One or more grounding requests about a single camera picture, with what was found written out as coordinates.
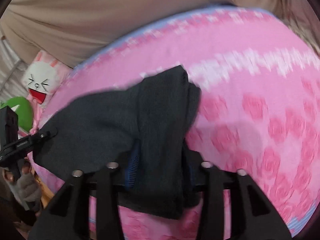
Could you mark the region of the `left hand grey glove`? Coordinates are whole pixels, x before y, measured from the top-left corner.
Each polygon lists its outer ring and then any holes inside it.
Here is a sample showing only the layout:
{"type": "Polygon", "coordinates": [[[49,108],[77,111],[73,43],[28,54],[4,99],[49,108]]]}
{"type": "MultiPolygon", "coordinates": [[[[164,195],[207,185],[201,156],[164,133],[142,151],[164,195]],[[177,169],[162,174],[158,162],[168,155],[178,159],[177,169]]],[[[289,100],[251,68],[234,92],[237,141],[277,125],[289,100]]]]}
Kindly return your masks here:
{"type": "Polygon", "coordinates": [[[41,210],[42,191],[31,172],[29,161],[23,160],[20,178],[16,179],[7,168],[3,170],[2,175],[16,201],[26,211],[32,210],[37,213],[41,210]]]}

